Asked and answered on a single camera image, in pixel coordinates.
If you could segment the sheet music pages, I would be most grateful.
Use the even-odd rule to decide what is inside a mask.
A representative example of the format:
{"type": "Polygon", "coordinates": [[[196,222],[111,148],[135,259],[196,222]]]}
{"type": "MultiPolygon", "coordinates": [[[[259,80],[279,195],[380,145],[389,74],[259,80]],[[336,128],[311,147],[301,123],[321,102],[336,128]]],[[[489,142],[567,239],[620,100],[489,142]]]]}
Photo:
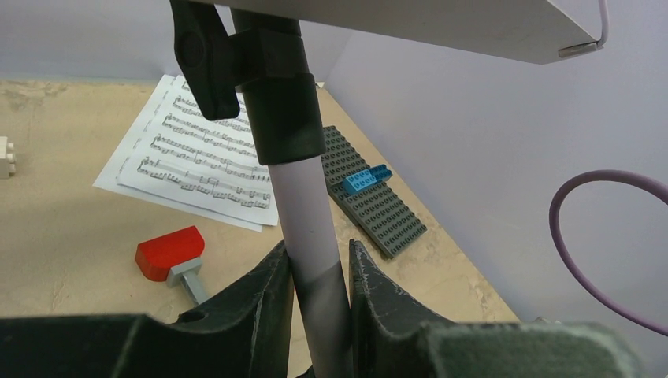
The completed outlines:
{"type": "Polygon", "coordinates": [[[247,115],[214,127],[185,78],[165,75],[94,186],[253,231],[275,225],[271,181],[247,115]]]}

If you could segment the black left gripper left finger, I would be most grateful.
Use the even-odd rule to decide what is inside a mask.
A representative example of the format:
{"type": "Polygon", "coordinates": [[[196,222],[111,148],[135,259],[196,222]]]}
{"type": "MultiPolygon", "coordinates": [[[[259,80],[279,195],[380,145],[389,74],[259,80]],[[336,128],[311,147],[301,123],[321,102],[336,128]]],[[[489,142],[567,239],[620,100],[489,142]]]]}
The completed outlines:
{"type": "Polygon", "coordinates": [[[285,377],[294,287],[283,243],[167,324],[146,314],[4,318],[4,377],[285,377]]]}

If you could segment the sheet music page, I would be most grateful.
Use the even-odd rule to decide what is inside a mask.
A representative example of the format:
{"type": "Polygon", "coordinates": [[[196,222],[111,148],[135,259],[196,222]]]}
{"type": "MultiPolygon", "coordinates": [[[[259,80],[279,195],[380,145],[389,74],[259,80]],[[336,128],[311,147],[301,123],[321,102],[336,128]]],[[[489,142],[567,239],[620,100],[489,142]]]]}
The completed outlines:
{"type": "Polygon", "coordinates": [[[267,167],[260,165],[247,110],[210,121],[182,76],[175,78],[119,184],[254,224],[278,223],[267,167]]]}

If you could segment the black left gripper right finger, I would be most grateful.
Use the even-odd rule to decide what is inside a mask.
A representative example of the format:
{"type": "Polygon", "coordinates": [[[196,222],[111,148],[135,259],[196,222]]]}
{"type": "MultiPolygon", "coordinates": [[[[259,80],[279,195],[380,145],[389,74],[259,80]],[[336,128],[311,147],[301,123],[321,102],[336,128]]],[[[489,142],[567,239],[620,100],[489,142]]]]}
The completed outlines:
{"type": "Polygon", "coordinates": [[[644,377],[621,337],[592,323],[455,323],[349,242],[356,377],[644,377]]]}

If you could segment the lilac music stand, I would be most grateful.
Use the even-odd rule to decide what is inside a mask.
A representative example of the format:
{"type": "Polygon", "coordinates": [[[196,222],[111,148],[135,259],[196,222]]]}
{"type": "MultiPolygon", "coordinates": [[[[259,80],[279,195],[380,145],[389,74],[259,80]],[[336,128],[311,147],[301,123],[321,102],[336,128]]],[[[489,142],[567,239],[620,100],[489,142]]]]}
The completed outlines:
{"type": "Polygon", "coordinates": [[[343,282],[321,156],[325,140],[299,21],[536,64],[590,35],[548,1],[235,1],[229,35],[214,2],[174,1],[175,53],[202,114],[237,116],[241,91],[269,168],[312,370],[353,373],[351,292],[343,282]]]}

